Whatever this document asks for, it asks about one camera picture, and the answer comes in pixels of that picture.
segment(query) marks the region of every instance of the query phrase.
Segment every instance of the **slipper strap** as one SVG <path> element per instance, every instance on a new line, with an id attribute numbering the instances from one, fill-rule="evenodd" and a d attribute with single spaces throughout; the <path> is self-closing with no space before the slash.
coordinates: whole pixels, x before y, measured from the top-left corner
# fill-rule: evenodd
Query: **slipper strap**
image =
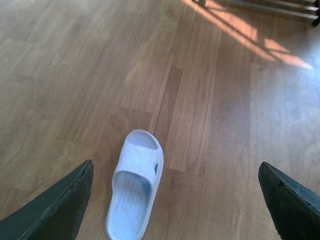
<path id="1" fill-rule="evenodd" d="M 137 146 L 125 141 L 120 153 L 119 162 L 114 171 L 114 176 L 118 172 L 136 174 L 147 179 L 153 188 L 159 174 L 155 170 L 158 159 L 158 150 Z"/>

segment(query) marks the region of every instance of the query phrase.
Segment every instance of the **wooden floor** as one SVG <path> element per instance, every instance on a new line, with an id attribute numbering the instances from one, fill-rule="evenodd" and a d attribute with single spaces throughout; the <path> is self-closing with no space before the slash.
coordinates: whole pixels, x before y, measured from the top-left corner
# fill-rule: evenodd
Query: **wooden floor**
<path id="1" fill-rule="evenodd" d="M 126 135 L 164 170 L 144 240 L 279 240 L 269 162 L 320 194 L 320 26 L 208 0 L 0 1 L 0 219 L 86 159 L 106 240 Z"/>

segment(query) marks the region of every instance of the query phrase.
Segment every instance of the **slide sandal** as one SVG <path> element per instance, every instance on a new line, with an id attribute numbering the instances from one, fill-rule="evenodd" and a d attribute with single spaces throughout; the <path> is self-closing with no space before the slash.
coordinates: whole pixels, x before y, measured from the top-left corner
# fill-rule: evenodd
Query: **slide sandal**
<path id="1" fill-rule="evenodd" d="M 126 137 L 112 177 L 105 230 L 111 240 L 140 240 L 147 228 L 164 168 L 158 140 L 134 130 Z"/>

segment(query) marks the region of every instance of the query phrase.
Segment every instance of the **floor plank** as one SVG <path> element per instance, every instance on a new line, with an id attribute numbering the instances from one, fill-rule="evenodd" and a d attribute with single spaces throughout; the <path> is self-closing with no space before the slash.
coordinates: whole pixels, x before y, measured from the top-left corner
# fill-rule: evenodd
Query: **floor plank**
<path id="1" fill-rule="evenodd" d="M 194 24 L 165 147 L 165 166 L 170 169 L 194 175 L 204 172 L 219 43 L 219 28 Z"/>

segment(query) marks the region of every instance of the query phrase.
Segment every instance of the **white slipper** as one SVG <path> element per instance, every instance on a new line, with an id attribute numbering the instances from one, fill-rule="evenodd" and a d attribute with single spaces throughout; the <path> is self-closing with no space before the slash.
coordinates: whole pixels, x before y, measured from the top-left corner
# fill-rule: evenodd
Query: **white slipper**
<path id="1" fill-rule="evenodd" d="M 149 132 L 126 137 L 112 177 L 112 198 L 105 230 L 111 240 L 140 240 L 145 234 L 158 190 L 164 155 Z"/>

